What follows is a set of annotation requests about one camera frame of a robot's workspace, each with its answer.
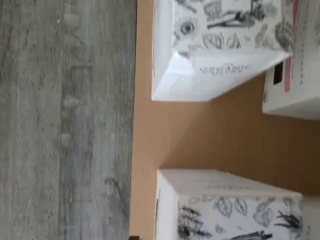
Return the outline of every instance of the leaf illustration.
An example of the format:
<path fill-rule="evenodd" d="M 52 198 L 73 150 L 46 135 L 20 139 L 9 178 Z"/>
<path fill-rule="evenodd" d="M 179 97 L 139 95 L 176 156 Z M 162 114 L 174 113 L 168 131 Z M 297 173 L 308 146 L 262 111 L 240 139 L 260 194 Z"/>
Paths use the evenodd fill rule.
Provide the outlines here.
<path fill-rule="evenodd" d="M 240 41 L 239 41 L 239 38 L 236 33 L 227 39 L 226 47 L 228 49 L 240 49 L 241 48 Z"/>
<path fill-rule="evenodd" d="M 215 0 L 205 4 L 203 10 L 208 16 L 207 21 L 218 19 L 222 11 L 222 0 Z"/>
<path fill-rule="evenodd" d="M 269 226 L 274 217 L 275 214 L 271 208 L 267 208 L 263 212 L 256 212 L 253 214 L 253 219 L 255 222 L 261 226 L 264 226 L 265 228 Z"/>
<path fill-rule="evenodd" d="M 263 40 L 265 39 L 265 35 L 268 29 L 268 25 L 267 24 L 263 24 L 261 26 L 260 31 L 258 32 L 258 34 L 255 36 L 255 48 L 260 47 L 260 45 L 262 44 Z"/>
<path fill-rule="evenodd" d="M 226 197 L 220 197 L 215 201 L 214 209 L 218 209 L 222 215 L 230 218 L 233 210 L 232 202 Z"/>
<path fill-rule="evenodd" d="M 216 231 L 217 234 L 225 234 L 226 230 L 220 226 L 219 224 L 215 225 L 214 230 Z"/>
<path fill-rule="evenodd" d="M 263 39 L 262 46 L 268 49 L 274 49 L 274 40 L 271 36 L 266 35 Z"/>
<path fill-rule="evenodd" d="M 269 197 L 267 200 L 259 203 L 259 205 L 256 207 L 256 211 L 258 213 L 264 211 L 272 202 L 275 201 L 275 199 L 276 198 L 274 196 L 272 196 L 272 197 Z"/>
<path fill-rule="evenodd" d="M 291 206 L 295 203 L 295 201 L 293 200 L 292 197 L 289 197 L 289 196 L 285 196 L 283 198 L 283 202 L 284 204 L 288 207 L 288 208 L 291 208 Z"/>
<path fill-rule="evenodd" d="M 234 201 L 234 208 L 243 216 L 247 216 L 248 206 L 245 200 L 237 198 Z"/>
<path fill-rule="evenodd" d="M 202 196 L 202 202 L 211 202 L 213 199 L 215 199 L 214 196 Z"/>
<path fill-rule="evenodd" d="M 200 197 L 197 197 L 197 196 L 192 196 L 189 198 L 188 202 L 190 205 L 194 205 L 194 204 L 197 204 L 201 201 L 201 198 Z"/>
<path fill-rule="evenodd" d="M 205 33 L 202 38 L 207 49 L 222 49 L 224 47 L 224 36 L 221 33 Z"/>

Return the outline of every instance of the packaging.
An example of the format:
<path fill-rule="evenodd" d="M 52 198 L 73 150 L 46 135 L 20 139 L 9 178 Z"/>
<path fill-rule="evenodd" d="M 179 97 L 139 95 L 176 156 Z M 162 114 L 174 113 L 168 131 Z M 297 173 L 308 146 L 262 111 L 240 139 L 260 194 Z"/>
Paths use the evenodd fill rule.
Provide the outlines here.
<path fill-rule="evenodd" d="M 302 240 L 302 195 L 217 170 L 161 169 L 154 236 Z"/>
<path fill-rule="evenodd" d="M 152 96 L 208 101 L 291 56 L 293 0 L 155 0 Z"/>
<path fill-rule="evenodd" d="M 320 197 L 303 198 L 303 239 L 320 239 Z"/>
<path fill-rule="evenodd" d="M 299 2 L 294 55 L 265 76 L 262 111 L 301 119 L 320 119 L 320 0 Z"/>

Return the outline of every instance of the gray wooden floor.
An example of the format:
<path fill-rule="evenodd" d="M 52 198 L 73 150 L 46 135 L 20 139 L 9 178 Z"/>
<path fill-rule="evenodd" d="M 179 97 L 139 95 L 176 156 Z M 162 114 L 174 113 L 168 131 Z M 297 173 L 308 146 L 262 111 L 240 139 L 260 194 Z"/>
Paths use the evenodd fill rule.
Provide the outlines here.
<path fill-rule="evenodd" d="M 135 0 L 0 0 L 0 240 L 129 235 Z"/>

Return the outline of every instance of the flower illustration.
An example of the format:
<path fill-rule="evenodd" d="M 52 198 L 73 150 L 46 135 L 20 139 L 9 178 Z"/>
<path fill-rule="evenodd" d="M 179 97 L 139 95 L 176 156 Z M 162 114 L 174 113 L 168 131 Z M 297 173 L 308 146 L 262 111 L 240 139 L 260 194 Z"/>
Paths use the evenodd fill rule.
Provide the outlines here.
<path fill-rule="evenodd" d="M 193 40 L 198 34 L 198 20 L 193 17 L 184 17 L 174 24 L 173 47 L 185 39 Z"/>

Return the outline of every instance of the cardboard box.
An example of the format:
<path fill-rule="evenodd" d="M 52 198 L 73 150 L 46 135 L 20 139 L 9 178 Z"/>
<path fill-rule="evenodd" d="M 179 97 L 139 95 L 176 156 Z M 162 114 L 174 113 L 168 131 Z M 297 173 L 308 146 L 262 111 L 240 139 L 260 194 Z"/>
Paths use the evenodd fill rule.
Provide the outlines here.
<path fill-rule="evenodd" d="M 208 101 L 292 54 L 293 0 L 155 0 L 152 100 Z"/>
<path fill-rule="evenodd" d="M 300 193 L 217 170 L 158 170 L 155 216 L 156 240 L 302 239 Z"/>
<path fill-rule="evenodd" d="M 300 1 L 294 56 L 265 76 L 262 111 L 301 119 L 320 119 L 320 1 Z"/>

